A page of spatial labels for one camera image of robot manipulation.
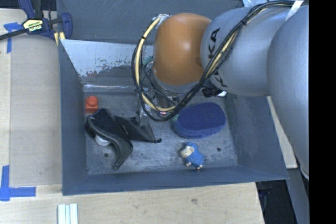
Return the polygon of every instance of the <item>blue clamp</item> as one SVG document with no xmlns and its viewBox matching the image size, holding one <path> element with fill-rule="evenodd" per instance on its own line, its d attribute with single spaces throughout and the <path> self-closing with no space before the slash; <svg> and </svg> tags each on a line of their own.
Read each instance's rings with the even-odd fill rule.
<svg viewBox="0 0 336 224">
<path fill-rule="evenodd" d="M 51 20 L 49 18 L 43 18 L 43 12 L 41 10 L 41 0 L 18 0 L 20 9 L 22 9 L 26 15 L 27 20 L 30 19 L 38 19 L 42 20 L 42 28 L 39 31 L 26 31 L 29 35 L 40 35 L 44 37 L 48 37 L 52 40 L 55 40 L 55 31 L 52 29 L 53 23 L 62 23 L 63 24 L 63 32 L 67 39 L 71 37 L 72 34 L 72 20 L 71 15 L 69 13 L 62 13 L 61 20 L 54 19 Z"/>
<path fill-rule="evenodd" d="M 22 25 L 18 23 L 4 24 L 4 27 L 9 33 L 12 31 L 23 29 Z M 10 53 L 11 51 L 12 51 L 12 38 L 10 37 L 7 42 L 7 53 Z"/>
<path fill-rule="evenodd" d="M 9 201 L 12 197 L 35 197 L 36 187 L 9 187 L 9 165 L 2 167 L 0 201 Z"/>
</svg>

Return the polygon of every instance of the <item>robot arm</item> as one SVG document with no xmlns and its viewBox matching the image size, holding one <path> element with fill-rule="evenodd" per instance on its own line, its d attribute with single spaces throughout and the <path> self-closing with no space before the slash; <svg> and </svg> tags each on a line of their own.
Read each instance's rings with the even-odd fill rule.
<svg viewBox="0 0 336 224">
<path fill-rule="evenodd" d="M 197 15 L 192 22 L 190 15 L 171 16 L 158 29 L 149 67 L 149 79 L 160 93 L 156 100 L 141 84 L 141 71 L 146 70 L 140 63 L 142 46 L 134 52 L 132 68 L 144 110 L 154 120 L 169 120 L 209 85 L 237 95 L 270 95 L 308 175 L 308 6 L 287 20 L 292 5 L 292 1 L 275 1 L 234 9 L 211 23 Z M 160 104 L 163 95 L 171 100 L 166 106 Z"/>
</svg>

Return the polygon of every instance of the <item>wooden table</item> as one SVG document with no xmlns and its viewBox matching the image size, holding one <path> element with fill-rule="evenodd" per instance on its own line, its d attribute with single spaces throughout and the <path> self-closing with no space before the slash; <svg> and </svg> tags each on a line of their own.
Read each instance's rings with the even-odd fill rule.
<svg viewBox="0 0 336 224">
<path fill-rule="evenodd" d="M 21 10 L 0 9 L 0 34 L 6 33 L 4 23 L 24 19 Z M 6 47 L 7 40 L 0 41 L 0 168 L 10 164 L 11 54 Z M 287 148 L 287 166 L 295 167 L 283 135 L 280 143 Z M 80 224 L 264 223 L 255 183 L 77 196 L 63 196 L 61 188 L 61 184 L 40 185 L 36 197 L 0 201 L 0 223 L 56 223 L 57 205 L 71 203 L 78 204 Z"/>
</svg>

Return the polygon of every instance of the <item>black plastic object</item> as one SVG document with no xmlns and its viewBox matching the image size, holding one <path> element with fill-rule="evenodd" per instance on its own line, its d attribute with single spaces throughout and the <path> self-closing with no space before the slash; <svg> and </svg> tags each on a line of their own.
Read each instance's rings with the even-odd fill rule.
<svg viewBox="0 0 336 224">
<path fill-rule="evenodd" d="M 130 140 L 159 143 L 156 140 L 152 128 L 140 126 L 135 118 L 125 119 L 111 115 L 107 109 L 99 109 L 87 117 L 85 129 L 89 135 L 96 135 L 109 141 L 117 151 L 117 160 L 113 166 L 117 170 L 133 150 Z"/>
<path fill-rule="evenodd" d="M 125 130 L 130 140 L 159 143 L 161 139 L 156 140 L 150 125 L 140 126 L 136 118 L 124 119 L 114 116 L 118 124 Z"/>
<path fill-rule="evenodd" d="M 115 147 L 117 160 L 113 166 L 114 170 L 117 170 L 133 151 L 133 145 L 126 132 L 106 109 L 99 109 L 88 116 L 85 129 L 89 135 L 98 135 Z"/>
</svg>

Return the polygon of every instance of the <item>gray bin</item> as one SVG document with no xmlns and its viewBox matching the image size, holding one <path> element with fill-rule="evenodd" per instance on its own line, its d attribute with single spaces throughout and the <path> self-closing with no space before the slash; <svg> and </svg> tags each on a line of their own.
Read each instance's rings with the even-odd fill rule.
<svg viewBox="0 0 336 224">
<path fill-rule="evenodd" d="M 88 10 L 88 14 L 95 9 L 110 10 L 113 6 L 112 3 L 106 4 L 111 0 L 99 0 L 105 4 L 98 7 L 90 0 L 78 1 L 81 4 L 77 7 L 72 4 L 67 6 L 68 2 L 75 3 L 76 0 L 58 1 L 62 3 L 58 11 L 60 13 L 70 12 L 73 18 L 77 18 L 74 19 L 74 23 L 77 24 L 81 24 L 78 18 L 83 17 L 81 14 L 83 6 Z M 107 34 L 108 27 L 112 27 L 111 25 L 106 23 L 101 27 L 92 25 L 85 38 L 80 38 L 83 33 L 80 27 L 76 26 L 74 36 L 76 39 L 94 40 L 92 46 L 95 46 L 97 51 L 103 48 L 100 44 L 102 42 L 96 42 L 97 40 L 121 42 L 125 43 L 125 46 L 134 45 L 157 12 L 175 14 L 188 8 L 190 12 L 213 19 L 216 16 L 216 9 L 220 9 L 218 12 L 220 14 L 238 6 L 237 3 L 219 0 L 202 0 L 202 5 L 193 5 L 194 2 L 199 1 L 141 0 L 143 7 L 147 10 L 134 14 L 134 16 L 141 17 L 140 21 L 143 24 L 141 27 L 129 25 L 129 27 L 134 27 L 134 30 L 128 28 L 127 31 L 120 28 L 119 35 L 115 38 Z M 132 7 L 135 10 L 139 8 L 132 5 L 129 9 Z M 118 9 L 126 9 L 126 7 L 119 6 Z M 113 17 L 110 19 L 112 22 L 117 20 Z M 81 20 L 83 20 L 82 25 L 88 24 L 84 18 Z M 100 38 L 96 38 L 96 31 L 102 33 Z M 187 140 L 175 133 L 172 123 L 153 121 L 151 121 L 151 126 L 154 134 L 156 138 L 162 138 L 162 142 L 159 144 L 132 142 L 134 150 L 130 157 L 117 171 L 112 170 L 115 157 L 113 149 L 97 145 L 85 133 L 84 123 L 87 116 L 84 107 L 85 98 L 94 94 L 99 99 L 99 107 L 108 108 L 113 114 L 126 118 L 133 116 L 137 94 L 134 91 L 129 63 L 127 62 L 122 67 L 108 68 L 97 74 L 93 73 L 94 76 L 92 74 L 85 76 L 79 74 L 78 70 L 81 66 L 73 59 L 75 58 L 73 55 L 68 55 L 65 49 L 67 46 L 72 46 L 77 50 L 82 48 L 81 43 L 76 44 L 76 42 L 64 41 L 64 44 L 59 45 L 62 191 L 64 195 L 197 187 L 288 178 L 267 99 L 245 98 L 232 94 L 224 98 L 211 99 L 198 94 L 192 100 L 194 103 L 216 102 L 223 108 L 227 117 L 225 127 L 218 134 L 193 140 L 206 156 L 204 167 L 201 170 L 186 167 L 179 157 L 179 151 Z"/>
</svg>

